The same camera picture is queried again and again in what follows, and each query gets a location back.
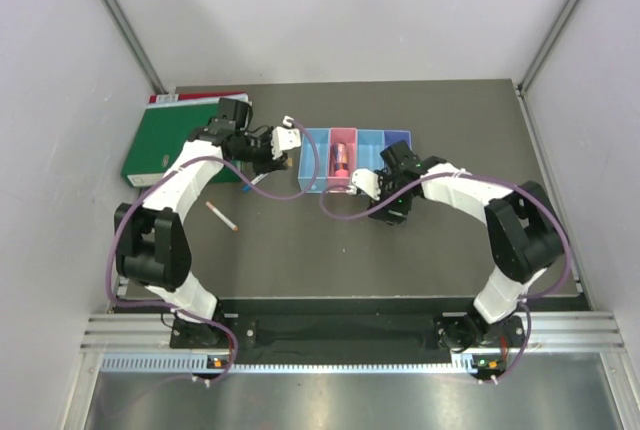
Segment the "green ring binder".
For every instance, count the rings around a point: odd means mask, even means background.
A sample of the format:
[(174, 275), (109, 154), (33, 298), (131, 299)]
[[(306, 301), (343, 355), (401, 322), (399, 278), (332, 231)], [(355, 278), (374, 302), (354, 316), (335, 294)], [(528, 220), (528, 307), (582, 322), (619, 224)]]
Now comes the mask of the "green ring binder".
[(218, 114), (221, 98), (249, 101), (243, 93), (183, 100), (179, 95), (151, 97), (120, 172), (125, 182), (134, 188), (154, 185), (175, 163), (191, 132)]

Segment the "purple drawer bin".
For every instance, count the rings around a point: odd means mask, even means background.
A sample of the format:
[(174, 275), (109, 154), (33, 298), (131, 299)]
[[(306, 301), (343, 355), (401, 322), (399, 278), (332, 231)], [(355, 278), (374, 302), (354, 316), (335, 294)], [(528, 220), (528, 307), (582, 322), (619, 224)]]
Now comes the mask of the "purple drawer bin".
[(404, 141), (409, 148), (412, 148), (411, 132), (407, 130), (384, 130), (383, 140), (384, 149), (401, 141)]

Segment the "crayon tube pink cap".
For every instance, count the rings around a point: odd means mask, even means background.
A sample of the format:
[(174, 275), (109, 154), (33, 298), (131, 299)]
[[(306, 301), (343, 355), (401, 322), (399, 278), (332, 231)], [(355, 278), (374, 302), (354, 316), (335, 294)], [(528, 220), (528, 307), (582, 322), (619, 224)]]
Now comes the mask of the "crayon tube pink cap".
[(350, 176), (348, 145), (344, 142), (337, 142), (332, 149), (334, 175), (339, 178), (348, 178)]

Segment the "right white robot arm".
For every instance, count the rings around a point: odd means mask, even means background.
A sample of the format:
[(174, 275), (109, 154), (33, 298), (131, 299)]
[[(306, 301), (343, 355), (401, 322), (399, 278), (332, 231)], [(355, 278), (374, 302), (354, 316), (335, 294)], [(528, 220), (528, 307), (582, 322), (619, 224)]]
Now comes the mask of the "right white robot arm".
[(447, 160), (424, 160), (404, 141), (381, 152), (381, 170), (357, 169), (350, 184), (369, 197), (370, 217), (389, 225), (404, 222), (412, 200), (422, 198), (461, 211), (486, 226), (494, 269), (467, 313), (441, 330), (443, 343), (461, 352), (487, 346), (504, 330), (531, 285), (564, 253), (557, 220), (541, 185), (527, 181), (521, 192), (478, 181)]

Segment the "white blue pen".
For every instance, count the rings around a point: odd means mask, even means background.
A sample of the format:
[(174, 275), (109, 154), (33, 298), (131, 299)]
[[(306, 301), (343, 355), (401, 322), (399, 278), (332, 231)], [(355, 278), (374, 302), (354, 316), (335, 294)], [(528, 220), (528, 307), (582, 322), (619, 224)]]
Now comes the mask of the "white blue pen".
[(259, 174), (257, 176), (255, 176), (249, 184), (246, 184), (243, 188), (242, 191), (244, 193), (247, 193), (249, 191), (251, 191), (255, 186), (257, 186), (262, 180), (264, 180), (267, 177), (267, 174)]

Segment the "light blue bin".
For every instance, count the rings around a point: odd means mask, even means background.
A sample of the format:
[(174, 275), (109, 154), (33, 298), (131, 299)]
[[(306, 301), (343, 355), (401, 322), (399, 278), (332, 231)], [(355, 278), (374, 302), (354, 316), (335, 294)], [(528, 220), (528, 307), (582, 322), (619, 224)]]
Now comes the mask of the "light blue bin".
[(298, 183), (301, 190), (321, 193), (327, 187), (329, 165), (329, 129), (308, 128), (312, 141), (303, 134), (298, 165)]
[(358, 129), (356, 148), (356, 168), (381, 170), (384, 161), (381, 152), (384, 150), (384, 131), (377, 129)]

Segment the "pink drawer bin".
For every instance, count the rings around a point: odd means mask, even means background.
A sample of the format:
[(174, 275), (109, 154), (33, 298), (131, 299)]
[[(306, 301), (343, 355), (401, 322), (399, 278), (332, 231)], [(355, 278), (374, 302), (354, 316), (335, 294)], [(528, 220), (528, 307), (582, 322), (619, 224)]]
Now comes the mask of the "pink drawer bin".
[(357, 131), (334, 127), (329, 132), (328, 185), (348, 184), (357, 163)]

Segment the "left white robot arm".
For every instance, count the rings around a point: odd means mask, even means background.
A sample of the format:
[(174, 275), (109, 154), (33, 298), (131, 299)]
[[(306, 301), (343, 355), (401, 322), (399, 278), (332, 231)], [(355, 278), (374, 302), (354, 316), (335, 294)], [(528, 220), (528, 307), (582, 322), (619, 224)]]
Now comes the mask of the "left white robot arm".
[(302, 143), (301, 128), (290, 117), (257, 131), (250, 127), (249, 102), (223, 97), (217, 107), (206, 124), (191, 131), (160, 180), (114, 214), (107, 270), (147, 288), (157, 305), (173, 313), (176, 347), (235, 342), (218, 298), (192, 271), (184, 229), (191, 207), (223, 169), (248, 163), (257, 174), (284, 170), (290, 151)]

